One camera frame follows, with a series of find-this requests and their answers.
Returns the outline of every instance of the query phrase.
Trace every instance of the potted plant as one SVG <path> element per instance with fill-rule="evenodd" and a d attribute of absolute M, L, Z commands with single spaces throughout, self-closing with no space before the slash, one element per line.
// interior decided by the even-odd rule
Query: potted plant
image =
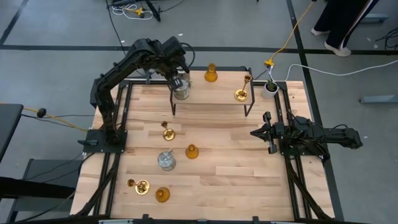
<path fill-rule="evenodd" d="M 264 89 L 261 92 L 262 97 L 265 99 L 272 99 L 274 95 L 278 92 L 279 86 L 276 85 L 272 80 L 267 80 L 264 85 Z"/>

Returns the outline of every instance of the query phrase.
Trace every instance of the white cable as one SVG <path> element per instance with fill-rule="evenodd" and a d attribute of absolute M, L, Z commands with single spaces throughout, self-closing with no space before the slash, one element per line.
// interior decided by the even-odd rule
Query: white cable
<path fill-rule="evenodd" d="M 346 76 L 346 75 L 353 75 L 353 74 L 355 74 L 355 73 L 363 72 L 363 71 L 366 71 L 366 70 L 369 70 L 369 69 L 385 67 L 385 66 L 388 66 L 388 65 L 392 65 L 393 63 L 396 63 L 396 62 L 398 62 L 398 60 L 395 60 L 395 61 L 393 61 L 393 62 L 384 64 L 384 65 L 376 65 L 376 66 L 373 66 L 373 67 L 364 68 L 364 69 L 361 69 L 361 70 L 358 70 L 358 71 L 355 71 L 355 72 L 344 73 L 344 74 L 334 74 L 334 73 L 331 73 L 331 72 L 324 72 L 324 71 L 321 71 L 321 70 L 318 70 L 318 69 L 315 69 L 315 68 L 310 68 L 310 67 L 304 66 L 304 65 L 293 64 L 293 65 L 291 65 L 291 66 L 289 67 L 289 70 L 287 71 L 286 79 L 283 80 L 283 81 L 274 80 L 274 78 L 272 77 L 271 73 L 270 73 L 269 75 L 271 76 L 271 79 L 272 79 L 272 81 L 274 81 L 274 82 L 286 82 L 286 81 L 289 79 L 290 70 L 292 69 L 292 67 L 293 67 L 293 66 L 299 66 L 299 67 L 304 67 L 304 68 L 307 68 L 307 69 L 310 69 L 310 70 L 314 70 L 314 71 L 317 71 L 317 72 L 320 72 L 320 73 L 328 74 L 328 75 Z"/>
<path fill-rule="evenodd" d="M 131 10 L 136 10 L 138 9 L 137 5 L 135 4 L 128 4 L 126 7 L 114 7 L 112 6 L 112 12 L 113 14 L 117 15 L 117 16 L 121 16 L 124 15 L 126 18 L 128 19 L 137 19 L 137 20 L 149 20 L 152 19 L 154 17 L 152 11 L 143 11 L 142 13 L 150 13 L 152 16 L 150 18 L 136 18 L 136 17 L 129 17 L 126 14 L 126 9 L 131 9 Z"/>

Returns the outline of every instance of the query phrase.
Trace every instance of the person's leg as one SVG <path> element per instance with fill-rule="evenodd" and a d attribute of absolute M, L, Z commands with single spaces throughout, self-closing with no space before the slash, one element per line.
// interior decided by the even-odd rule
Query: person's leg
<path fill-rule="evenodd" d="M 319 35 L 331 30 L 333 23 L 338 15 L 338 9 L 342 4 L 342 0 L 329 0 L 322 12 L 318 22 L 311 30 L 312 34 Z"/>
<path fill-rule="evenodd" d="M 342 49 L 343 41 L 360 20 L 363 13 L 374 0 L 349 0 L 340 6 L 336 21 L 331 28 L 326 44 Z"/>
<path fill-rule="evenodd" d="M 351 37 L 351 34 L 354 32 L 354 30 L 357 28 L 357 26 L 359 25 L 359 23 L 361 23 L 361 21 L 363 20 L 363 18 L 366 17 L 366 15 L 369 14 L 369 12 L 373 9 L 373 7 L 379 2 L 379 0 L 373 0 L 370 1 L 367 6 L 365 6 L 365 10 L 362 13 L 362 15 L 360 16 L 360 18 L 358 19 L 358 22 L 355 23 L 355 25 L 353 26 L 353 28 L 348 32 L 348 34 L 346 35 L 346 37 L 344 38 L 342 44 L 340 45 L 340 48 L 344 48 L 347 46 L 348 40 Z"/>

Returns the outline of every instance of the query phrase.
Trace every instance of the robotic arm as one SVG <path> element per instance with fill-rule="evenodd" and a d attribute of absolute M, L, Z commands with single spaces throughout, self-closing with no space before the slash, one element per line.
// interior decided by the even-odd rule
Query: robotic arm
<path fill-rule="evenodd" d="M 91 102 L 97 105 L 103 119 L 103 126 L 99 130 L 89 130 L 86 141 L 81 142 L 87 147 L 94 148 L 98 144 L 115 146 L 121 144 L 123 133 L 119 133 L 113 121 L 114 102 L 111 90 L 128 75 L 138 68 L 144 70 L 154 69 L 168 81 L 170 91 L 182 86 L 181 79 L 177 76 L 177 68 L 181 67 L 189 73 L 185 63 L 185 51 L 175 37 L 171 37 L 161 44 L 158 40 L 139 39 L 130 47 L 126 57 L 119 63 L 114 62 L 106 74 L 94 81 L 91 89 Z"/>
<path fill-rule="evenodd" d="M 362 146 L 358 132 L 347 126 L 345 129 L 323 128 L 307 118 L 293 114 L 289 118 L 288 126 L 283 122 L 271 125 L 270 112 L 264 113 L 262 118 L 266 123 L 260 129 L 251 131 L 250 134 L 270 142 L 269 154 L 277 152 L 274 139 L 283 139 L 284 143 L 288 144 L 288 147 L 284 147 L 288 150 L 286 153 L 290 155 L 303 153 L 306 150 L 317 156 L 324 156 L 326 151 L 322 149 L 321 143 L 337 143 L 351 149 Z"/>

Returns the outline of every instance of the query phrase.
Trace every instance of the yellow cable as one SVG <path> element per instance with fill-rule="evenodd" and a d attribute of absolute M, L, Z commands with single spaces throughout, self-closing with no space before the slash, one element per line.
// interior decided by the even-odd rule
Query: yellow cable
<path fill-rule="evenodd" d="M 39 112 L 39 111 L 36 110 L 36 109 L 26 108 L 26 107 L 24 107 L 24 110 L 29 110 L 29 111 L 36 112 L 36 113 Z M 64 119 L 62 119 L 62 118 L 57 118 L 57 117 L 55 117 L 55 116 L 52 116 L 51 114 L 47 114 L 47 113 L 46 113 L 46 116 L 48 116 L 49 118 L 53 118 L 53 119 L 56 119 L 56 120 L 58 120 L 58 121 L 61 121 L 61 122 L 65 123 L 65 124 L 71 126 L 72 128 L 79 129 L 80 131 L 84 131 L 84 132 L 87 132 L 87 131 L 88 131 L 87 129 L 79 128 L 78 126 L 76 126 L 76 125 L 74 125 L 74 124 L 71 124 L 71 123 L 69 123 L 68 121 L 65 121 Z"/>
<path fill-rule="evenodd" d="M 292 32 L 290 33 L 289 38 L 286 40 L 285 45 L 284 45 L 281 49 L 279 49 L 278 51 L 276 51 L 274 54 L 272 54 L 271 58 L 269 58 L 268 61 L 265 61 L 265 64 L 266 64 L 266 65 L 274 65 L 274 63 L 272 63 L 272 59 L 274 58 L 274 56 L 275 56 L 277 53 L 283 51 L 283 50 L 286 48 L 287 44 L 289 43 L 289 40 L 292 38 L 292 36 L 293 36 L 293 34 L 294 34 L 294 31 L 296 30 L 297 26 L 299 25 L 299 22 L 304 18 L 304 16 L 306 15 L 306 13 L 310 10 L 310 8 L 312 7 L 312 4 L 313 4 L 313 2 L 311 2 L 311 4 L 307 7 L 307 9 L 305 10 L 305 12 L 304 12 L 304 13 L 301 15 L 301 17 L 298 19 L 298 21 L 296 22 L 296 25 L 294 25 L 293 30 L 292 30 Z"/>

